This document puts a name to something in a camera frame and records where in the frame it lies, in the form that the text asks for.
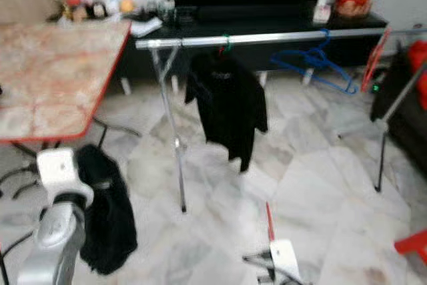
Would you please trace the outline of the red plastic hanger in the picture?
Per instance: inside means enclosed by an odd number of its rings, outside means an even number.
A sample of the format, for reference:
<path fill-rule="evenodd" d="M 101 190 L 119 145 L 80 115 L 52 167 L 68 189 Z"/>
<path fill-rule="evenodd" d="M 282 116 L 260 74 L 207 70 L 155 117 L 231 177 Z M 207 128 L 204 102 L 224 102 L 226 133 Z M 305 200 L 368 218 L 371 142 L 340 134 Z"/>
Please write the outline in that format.
<path fill-rule="evenodd" d="M 274 242 L 276 239 L 275 228 L 274 228 L 274 218 L 272 217 L 272 210 L 269 202 L 265 202 L 266 210 L 266 229 L 268 229 L 268 238 L 269 242 Z"/>
<path fill-rule="evenodd" d="M 369 85 L 371 84 L 376 65 L 380 61 L 382 51 L 384 50 L 385 44 L 388 40 L 388 37 L 390 36 L 391 31 L 392 29 L 390 27 L 384 30 L 384 34 L 382 34 L 380 40 L 378 41 L 378 44 L 376 44 L 371 54 L 369 55 L 365 72 L 363 74 L 363 77 L 361 78 L 361 84 L 359 88 L 360 92 L 366 92 L 367 87 L 369 87 Z"/>

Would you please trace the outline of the black shirt with small print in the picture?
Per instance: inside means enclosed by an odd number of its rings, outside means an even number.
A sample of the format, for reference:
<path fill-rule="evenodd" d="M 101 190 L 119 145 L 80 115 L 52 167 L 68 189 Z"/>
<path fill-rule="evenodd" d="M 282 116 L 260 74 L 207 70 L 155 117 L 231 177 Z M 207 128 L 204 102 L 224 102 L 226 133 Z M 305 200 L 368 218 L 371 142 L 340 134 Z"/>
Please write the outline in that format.
<path fill-rule="evenodd" d="M 203 52 L 190 59 L 184 102 L 195 101 L 205 141 L 227 149 L 247 172 L 256 132 L 268 132 L 265 91 L 253 71 L 231 55 Z"/>

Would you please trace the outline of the marble pattern folding table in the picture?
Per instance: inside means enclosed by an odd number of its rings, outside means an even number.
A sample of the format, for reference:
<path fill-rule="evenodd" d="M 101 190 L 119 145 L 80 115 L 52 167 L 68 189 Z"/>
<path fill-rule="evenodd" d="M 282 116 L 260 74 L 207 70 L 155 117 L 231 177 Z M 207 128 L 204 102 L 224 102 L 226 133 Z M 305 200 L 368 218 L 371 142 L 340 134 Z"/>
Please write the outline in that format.
<path fill-rule="evenodd" d="M 131 23 L 0 26 L 0 145 L 55 144 L 86 136 Z"/>

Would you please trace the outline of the blue plastic hanger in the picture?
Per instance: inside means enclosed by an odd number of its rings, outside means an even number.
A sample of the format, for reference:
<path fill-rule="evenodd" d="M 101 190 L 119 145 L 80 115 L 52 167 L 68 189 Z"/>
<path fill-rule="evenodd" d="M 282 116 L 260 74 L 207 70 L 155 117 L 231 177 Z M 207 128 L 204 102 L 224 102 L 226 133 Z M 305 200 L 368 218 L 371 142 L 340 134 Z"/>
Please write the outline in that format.
<path fill-rule="evenodd" d="M 280 52 L 271 55 L 270 62 L 274 63 L 274 65 L 277 65 L 278 67 L 290 69 L 290 71 L 296 71 L 301 74 L 302 77 L 305 77 L 305 75 L 307 75 L 309 81 L 319 81 L 324 85 L 333 87 L 333 89 L 336 89 L 341 93 L 345 93 L 345 95 L 355 95 L 355 93 L 357 93 L 358 88 L 354 85 L 354 78 L 351 77 L 350 74 L 345 72 L 344 69 L 341 68 L 341 66 L 336 65 L 336 63 L 334 63 L 332 60 L 329 60 L 326 55 L 326 52 L 324 52 L 324 47 L 332 40 L 332 36 L 330 35 L 329 29 L 321 29 L 321 31 L 324 33 L 324 40 L 323 42 L 321 42 L 321 44 L 315 47 L 311 47 L 308 50 L 281 50 Z M 283 58 L 286 58 L 287 56 L 302 58 L 303 62 L 307 63 L 308 68 L 299 67 L 297 65 L 293 65 L 293 63 L 285 62 Z M 347 87 L 341 87 L 339 85 L 336 85 L 335 83 L 332 83 L 332 81 L 310 73 L 309 67 L 311 67 L 312 69 L 332 69 L 332 71 L 335 71 L 338 75 L 341 75 L 343 80 L 347 81 Z"/>

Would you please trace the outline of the red cushion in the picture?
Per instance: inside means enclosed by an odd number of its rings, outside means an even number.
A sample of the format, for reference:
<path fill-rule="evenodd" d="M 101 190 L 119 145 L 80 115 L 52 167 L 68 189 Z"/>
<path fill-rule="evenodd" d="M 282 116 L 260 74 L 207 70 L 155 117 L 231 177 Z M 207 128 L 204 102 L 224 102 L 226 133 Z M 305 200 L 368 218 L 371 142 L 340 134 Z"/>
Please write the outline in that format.
<path fill-rule="evenodd" d="M 411 65 L 412 74 L 419 71 L 419 68 L 427 61 L 427 40 L 417 40 L 408 48 L 406 53 Z M 424 111 L 427 111 L 427 71 L 423 71 L 414 85 L 418 102 Z"/>

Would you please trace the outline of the silver metal clothes rack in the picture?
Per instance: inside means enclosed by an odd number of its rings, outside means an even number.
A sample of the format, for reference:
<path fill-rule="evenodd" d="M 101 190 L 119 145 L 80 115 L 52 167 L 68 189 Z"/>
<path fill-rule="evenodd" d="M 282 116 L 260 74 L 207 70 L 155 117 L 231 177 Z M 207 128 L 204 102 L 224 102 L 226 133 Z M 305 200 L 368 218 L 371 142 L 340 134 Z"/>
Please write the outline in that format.
<path fill-rule="evenodd" d="M 362 28 L 362 29 L 338 29 L 330 31 L 330 37 L 349 38 L 349 37 L 381 37 L 384 34 L 384 28 Z M 398 29 L 392 30 L 390 35 L 420 35 L 427 34 L 427 28 L 418 29 Z M 282 43 L 297 41 L 324 40 L 322 31 L 297 31 L 285 33 L 256 33 L 246 35 L 231 35 L 232 45 L 262 44 L 262 43 Z M 162 39 L 141 39 L 134 42 L 134 47 L 139 50 L 147 50 L 153 61 L 153 71 L 157 74 L 159 84 L 159 95 L 161 96 L 164 115 L 173 132 L 173 153 L 176 160 L 177 184 L 179 184 L 179 205 L 182 213 L 187 212 L 187 202 L 184 191 L 183 174 L 183 151 L 185 145 L 181 141 L 179 130 L 173 118 L 170 99 L 167 95 L 167 83 L 165 80 L 173 66 L 177 54 L 184 47 L 214 47 L 223 46 L 225 39 L 223 37 L 179 37 Z"/>

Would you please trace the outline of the red lidded jar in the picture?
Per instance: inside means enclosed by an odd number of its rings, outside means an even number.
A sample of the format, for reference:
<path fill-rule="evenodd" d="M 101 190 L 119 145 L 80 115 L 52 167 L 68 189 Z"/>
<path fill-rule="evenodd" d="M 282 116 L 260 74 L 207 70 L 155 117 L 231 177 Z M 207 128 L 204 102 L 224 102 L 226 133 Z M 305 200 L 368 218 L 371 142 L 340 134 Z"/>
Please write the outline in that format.
<path fill-rule="evenodd" d="M 66 0 L 67 17 L 70 21 L 80 22 L 88 18 L 87 9 L 83 0 Z"/>

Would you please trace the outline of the white pink tissue box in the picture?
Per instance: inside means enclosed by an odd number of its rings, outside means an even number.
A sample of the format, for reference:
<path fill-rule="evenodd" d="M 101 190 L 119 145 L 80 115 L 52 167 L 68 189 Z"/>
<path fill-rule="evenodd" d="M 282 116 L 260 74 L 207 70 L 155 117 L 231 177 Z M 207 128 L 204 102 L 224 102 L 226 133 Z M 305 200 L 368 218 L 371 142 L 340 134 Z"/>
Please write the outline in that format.
<path fill-rule="evenodd" d="M 312 11 L 314 25 L 326 25 L 332 16 L 332 2 L 330 0 L 317 0 Z"/>

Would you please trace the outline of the black mouse plush toy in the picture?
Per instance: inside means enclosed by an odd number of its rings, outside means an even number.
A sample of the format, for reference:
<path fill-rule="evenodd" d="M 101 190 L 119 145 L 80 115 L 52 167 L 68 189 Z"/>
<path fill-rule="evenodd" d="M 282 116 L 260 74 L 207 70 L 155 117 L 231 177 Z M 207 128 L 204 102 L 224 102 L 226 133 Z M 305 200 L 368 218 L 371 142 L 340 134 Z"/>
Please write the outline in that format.
<path fill-rule="evenodd" d="M 101 20 L 106 19 L 109 15 L 107 8 L 102 1 L 92 1 L 88 9 L 89 19 Z"/>

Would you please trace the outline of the white paper stack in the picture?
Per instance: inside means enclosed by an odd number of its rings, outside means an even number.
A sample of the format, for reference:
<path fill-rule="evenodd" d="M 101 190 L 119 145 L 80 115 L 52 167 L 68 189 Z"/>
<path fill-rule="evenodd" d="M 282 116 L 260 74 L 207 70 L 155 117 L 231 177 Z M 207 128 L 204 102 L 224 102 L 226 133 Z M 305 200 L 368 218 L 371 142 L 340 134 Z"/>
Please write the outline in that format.
<path fill-rule="evenodd" d="M 159 17 L 152 17 L 147 21 L 133 21 L 130 26 L 130 33 L 134 37 L 145 37 L 158 29 L 161 29 L 163 22 Z"/>

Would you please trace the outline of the black garment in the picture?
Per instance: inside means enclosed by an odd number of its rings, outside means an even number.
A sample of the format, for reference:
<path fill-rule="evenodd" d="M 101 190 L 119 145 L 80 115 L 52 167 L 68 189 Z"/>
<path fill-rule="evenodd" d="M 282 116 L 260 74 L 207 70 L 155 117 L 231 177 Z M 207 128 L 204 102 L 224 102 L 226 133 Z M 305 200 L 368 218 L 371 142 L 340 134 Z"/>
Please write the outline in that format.
<path fill-rule="evenodd" d="M 98 275 L 124 266 L 138 247 L 134 212 L 117 162 L 88 144 L 75 151 L 80 178 L 93 190 L 85 210 L 86 239 L 80 257 Z"/>

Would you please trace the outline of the red plastic stool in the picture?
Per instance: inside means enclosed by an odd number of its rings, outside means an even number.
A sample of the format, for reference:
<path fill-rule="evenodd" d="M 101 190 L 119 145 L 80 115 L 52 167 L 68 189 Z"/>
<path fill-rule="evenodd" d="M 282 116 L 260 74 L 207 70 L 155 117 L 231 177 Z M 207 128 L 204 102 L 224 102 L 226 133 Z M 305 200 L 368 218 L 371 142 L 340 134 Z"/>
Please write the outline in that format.
<path fill-rule="evenodd" d="M 417 254 L 427 262 L 427 229 L 418 231 L 409 237 L 394 242 L 398 254 Z"/>

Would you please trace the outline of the green white toy figure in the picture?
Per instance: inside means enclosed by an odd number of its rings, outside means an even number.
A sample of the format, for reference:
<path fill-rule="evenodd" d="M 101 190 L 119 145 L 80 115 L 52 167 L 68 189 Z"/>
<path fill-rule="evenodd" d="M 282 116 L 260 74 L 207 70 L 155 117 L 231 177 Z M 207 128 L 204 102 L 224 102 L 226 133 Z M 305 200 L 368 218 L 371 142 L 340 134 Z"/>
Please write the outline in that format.
<path fill-rule="evenodd" d="M 175 4 L 173 1 L 162 1 L 158 7 L 158 17 L 163 25 L 173 27 L 176 22 Z"/>

